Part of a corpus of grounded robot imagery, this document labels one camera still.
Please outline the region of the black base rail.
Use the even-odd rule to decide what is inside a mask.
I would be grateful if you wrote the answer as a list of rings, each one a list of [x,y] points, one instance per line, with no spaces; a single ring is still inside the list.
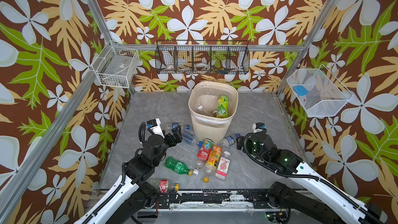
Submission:
[[[267,189],[183,189],[157,193],[151,208],[235,208],[235,209],[282,209],[276,197],[268,195]]]

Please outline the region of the orange label juice bottle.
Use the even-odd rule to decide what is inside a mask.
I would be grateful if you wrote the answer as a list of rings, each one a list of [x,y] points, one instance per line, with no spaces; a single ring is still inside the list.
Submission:
[[[218,162],[221,157],[221,153],[222,153],[222,148],[220,146],[214,145],[212,147],[212,150],[209,154],[208,160],[204,168],[205,171],[204,171],[203,181],[205,183],[208,183],[210,181],[210,178],[215,175]]]

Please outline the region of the soda water bottle blue cap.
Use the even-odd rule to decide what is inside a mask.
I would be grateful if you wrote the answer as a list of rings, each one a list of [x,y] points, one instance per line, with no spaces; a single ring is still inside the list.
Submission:
[[[191,130],[184,130],[181,133],[181,136],[182,136],[182,141],[189,145],[196,145],[200,147],[203,144],[203,142],[199,140],[199,138],[196,137]]]

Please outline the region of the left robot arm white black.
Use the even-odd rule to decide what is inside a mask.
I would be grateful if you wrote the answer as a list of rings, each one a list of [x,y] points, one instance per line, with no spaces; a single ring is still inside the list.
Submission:
[[[142,122],[138,132],[142,148],[122,164],[122,173],[108,192],[77,224],[123,224],[137,211],[155,204],[157,190],[147,180],[166,157],[169,148],[181,143],[181,126],[166,133],[160,119]]]

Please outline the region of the aluminium frame rail back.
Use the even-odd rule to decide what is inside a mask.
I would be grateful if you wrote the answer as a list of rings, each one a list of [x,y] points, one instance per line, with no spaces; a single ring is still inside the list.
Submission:
[[[139,51],[155,51],[157,44],[120,44],[121,47],[133,48]],[[244,45],[249,51],[272,52],[303,52],[303,45]]]

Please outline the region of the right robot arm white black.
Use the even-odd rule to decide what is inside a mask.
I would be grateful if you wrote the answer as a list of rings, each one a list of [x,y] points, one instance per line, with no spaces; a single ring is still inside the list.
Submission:
[[[279,149],[262,130],[237,139],[237,149],[250,160],[312,193],[316,200],[296,193],[281,183],[273,183],[267,192],[268,204],[274,208],[293,208],[323,224],[384,224],[383,211],[345,193],[315,172],[301,157]]]

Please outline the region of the clear bottle blue label right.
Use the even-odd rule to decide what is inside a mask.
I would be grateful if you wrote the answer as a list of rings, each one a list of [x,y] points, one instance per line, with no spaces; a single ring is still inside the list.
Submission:
[[[227,148],[233,146],[239,137],[241,137],[241,135],[239,133],[226,136],[220,142],[220,147],[224,150],[224,149],[227,149]]]

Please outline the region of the pink white label bottle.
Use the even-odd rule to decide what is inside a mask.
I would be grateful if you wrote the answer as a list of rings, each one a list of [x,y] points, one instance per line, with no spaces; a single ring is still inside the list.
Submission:
[[[219,180],[225,180],[228,175],[228,169],[231,163],[231,153],[224,151],[218,163],[215,177]]]

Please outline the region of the clear Pepsi bottle blue label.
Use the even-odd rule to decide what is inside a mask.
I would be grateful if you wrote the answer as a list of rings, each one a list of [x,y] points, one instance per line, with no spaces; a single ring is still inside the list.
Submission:
[[[177,128],[178,126],[181,127],[182,131],[190,129],[189,124],[181,123],[181,122],[166,122],[165,124],[162,125],[162,127],[167,131]]]

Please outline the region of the lime green label tea bottle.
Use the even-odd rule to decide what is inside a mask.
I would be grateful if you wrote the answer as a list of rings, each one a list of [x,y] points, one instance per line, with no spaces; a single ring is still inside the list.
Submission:
[[[229,98],[226,95],[221,95],[217,99],[217,118],[228,118]]]

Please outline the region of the blue item in right basket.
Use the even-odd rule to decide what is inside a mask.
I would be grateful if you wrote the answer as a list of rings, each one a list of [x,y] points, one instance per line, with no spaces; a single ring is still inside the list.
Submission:
[[[309,91],[303,87],[302,85],[297,85],[293,88],[293,91],[299,96],[305,96],[309,93]]]

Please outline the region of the cream slatted plastic bin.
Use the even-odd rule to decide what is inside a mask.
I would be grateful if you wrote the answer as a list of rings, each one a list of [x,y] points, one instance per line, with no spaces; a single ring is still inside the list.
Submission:
[[[238,91],[227,84],[197,84],[188,101],[195,135],[200,140],[210,139],[215,144],[220,143],[237,111],[238,98]]]

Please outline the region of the clear bottle red label yellow cap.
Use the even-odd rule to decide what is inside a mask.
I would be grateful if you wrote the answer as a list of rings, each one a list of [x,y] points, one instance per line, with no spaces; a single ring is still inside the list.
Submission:
[[[180,189],[180,184],[171,179],[150,178],[147,182],[152,185],[158,193],[168,193]]]

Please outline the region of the aluminium frame post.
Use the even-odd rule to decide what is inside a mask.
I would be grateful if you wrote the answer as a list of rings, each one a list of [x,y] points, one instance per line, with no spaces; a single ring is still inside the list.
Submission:
[[[100,34],[103,35],[105,45],[110,41],[113,43],[116,43],[110,35],[109,28],[107,27],[105,18],[102,15],[102,12],[100,10],[100,7],[99,7],[99,4],[97,3],[97,1],[96,0],[87,0],[87,3],[89,6],[89,9],[93,15],[93,19],[95,20],[95,22],[97,24],[98,31]],[[83,90],[90,89],[91,85],[94,84],[94,81],[97,80],[96,75],[93,70],[93,67],[92,67],[92,64],[96,58],[94,58],[92,62],[89,62],[89,68],[87,70],[87,74],[82,79],[83,84],[77,88],[78,93],[83,93]],[[135,94],[136,91],[134,89],[134,85],[132,84],[132,82],[131,82],[131,86],[128,89],[129,89],[131,95]]]
[[[337,1],[338,0],[326,0],[325,1],[324,5],[320,11],[320,14],[318,15],[317,19],[315,20],[314,25],[307,36],[307,39],[303,42],[302,49],[297,52],[296,57],[293,59],[291,65],[289,66],[289,69],[285,73],[285,76],[283,77],[283,79],[276,91],[277,96],[279,96],[280,94],[282,94],[284,92],[284,90],[287,86],[288,77],[290,77],[295,72],[295,70],[299,66],[300,62],[305,58],[306,53],[309,51],[310,45],[314,42],[317,33],[322,28],[323,24],[327,20],[329,14],[331,13],[333,7],[336,5]]]

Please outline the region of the aluminium frame post back right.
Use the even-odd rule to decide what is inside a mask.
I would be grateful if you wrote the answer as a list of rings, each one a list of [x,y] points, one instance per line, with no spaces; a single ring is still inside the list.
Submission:
[[[300,62],[305,58],[306,53],[309,51],[310,45],[314,42],[317,33],[322,28],[323,24],[327,20],[329,14],[331,13],[333,7],[336,5],[337,1],[338,0],[326,0],[325,1],[324,5],[320,11],[320,14],[318,15],[317,19],[315,20],[314,25],[307,36],[307,39],[303,42],[302,49],[297,52],[296,57],[293,59],[291,65],[289,66],[289,69],[285,73],[285,76],[283,77],[283,79],[276,91],[277,96],[279,96],[280,94],[282,94],[284,92],[284,90],[287,86],[288,77],[290,77],[295,72],[295,70],[299,66]]]

